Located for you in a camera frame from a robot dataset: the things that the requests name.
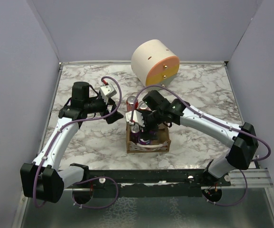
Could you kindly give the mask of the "purple soda can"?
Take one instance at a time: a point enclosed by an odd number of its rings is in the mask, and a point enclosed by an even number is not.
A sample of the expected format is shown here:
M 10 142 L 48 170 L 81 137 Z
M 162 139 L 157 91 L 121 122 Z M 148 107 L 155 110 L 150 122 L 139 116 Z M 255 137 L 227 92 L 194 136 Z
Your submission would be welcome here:
M 140 134 L 139 125 L 130 126 L 130 141 L 137 143 Z
M 138 139 L 138 143 L 140 145 L 152 145 L 153 144 L 152 140 L 145 140 L 145 139 L 142 139 L 142 138 Z

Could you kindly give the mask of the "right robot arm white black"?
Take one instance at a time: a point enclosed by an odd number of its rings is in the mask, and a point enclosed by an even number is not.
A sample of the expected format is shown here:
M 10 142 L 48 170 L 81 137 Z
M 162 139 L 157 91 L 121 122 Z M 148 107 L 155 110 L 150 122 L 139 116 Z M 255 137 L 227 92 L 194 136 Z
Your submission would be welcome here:
M 191 127 L 209 135 L 226 147 L 228 151 L 213 159 L 206 166 L 202 179 L 209 186 L 215 185 L 226 173 L 247 170 L 258 148 L 253 125 L 228 123 L 196 110 L 180 98 L 172 102 L 157 90 L 150 91 L 143 99 L 150 111 L 142 113 L 144 129 L 153 130 L 159 124 L 176 124 Z

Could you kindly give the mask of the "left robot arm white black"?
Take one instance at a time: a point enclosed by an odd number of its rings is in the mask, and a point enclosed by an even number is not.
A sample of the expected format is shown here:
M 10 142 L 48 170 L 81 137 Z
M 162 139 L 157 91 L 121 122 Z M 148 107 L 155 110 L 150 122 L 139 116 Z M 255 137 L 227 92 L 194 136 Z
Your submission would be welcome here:
M 24 196 L 34 201 L 56 203 L 64 189 L 76 184 L 85 187 L 90 181 L 87 167 L 70 165 L 60 170 L 60 162 L 73 136 L 82 123 L 104 119 L 112 124 L 123 115 L 118 112 L 120 103 L 112 97 L 121 94 L 118 83 L 109 84 L 102 79 L 103 85 L 95 96 L 90 96 L 93 86 L 88 82 L 75 82 L 72 94 L 58 113 L 58 120 L 47 144 L 41 149 L 32 163 L 24 163 L 20 168 Z

